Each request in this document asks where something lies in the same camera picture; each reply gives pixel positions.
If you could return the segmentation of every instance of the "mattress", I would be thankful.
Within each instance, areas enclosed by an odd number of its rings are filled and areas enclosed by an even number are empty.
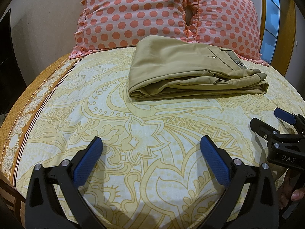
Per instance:
[[[204,135],[231,157],[259,166],[266,141],[251,131],[254,117],[294,133],[273,111],[304,114],[305,102],[272,66],[242,62],[267,74],[262,94],[136,101],[128,96],[135,47],[60,58],[27,88],[0,129],[1,171],[26,197],[37,163],[72,159],[99,136],[103,153],[86,184],[85,201],[108,228],[193,228],[224,191],[203,158]],[[274,179],[284,168],[270,164]],[[230,219],[245,199],[245,185]],[[59,186],[56,193],[75,221]]]

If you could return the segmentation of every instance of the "pillow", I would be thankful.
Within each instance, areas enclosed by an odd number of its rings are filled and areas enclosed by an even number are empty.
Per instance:
[[[192,42],[231,48],[247,59],[260,60],[257,13],[249,0],[188,0],[194,16]]]
[[[188,41],[186,0],[82,0],[70,58],[136,45],[148,35]]]

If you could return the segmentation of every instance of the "folded khaki pants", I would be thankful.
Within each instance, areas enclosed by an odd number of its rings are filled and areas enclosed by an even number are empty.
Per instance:
[[[129,95],[162,99],[190,95],[265,94],[266,74],[247,69],[227,48],[148,36],[139,41],[129,73]]]

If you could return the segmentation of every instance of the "screw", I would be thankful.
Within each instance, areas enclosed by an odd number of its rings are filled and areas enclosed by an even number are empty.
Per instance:
[[[234,159],[233,162],[234,162],[235,165],[241,165],[242,164],[242,161],[239,158]]]
[[[267,163],[263,163],[263,164],[262,164],[262,167],[263,167],[264,169],[269,169],[269,165],[268,165]]]
[[[62,165],[62,166],[68,166],[69,163],[70,163],[70,160],[65,159],[65,160],[63,160],[63,161],[61,162],[61,165]]]
[[[35,170],[40,170],[40,168],[41,168],[41,164],[36,164],[34,167]]]

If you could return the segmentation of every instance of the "fingernail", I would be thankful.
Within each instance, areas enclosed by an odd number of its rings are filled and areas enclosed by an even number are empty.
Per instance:
[[[299,195],[300,195],[300,191],[298,190],[294,191],[291,195],[291,200],[292,201],[297,200],[299,198]]]

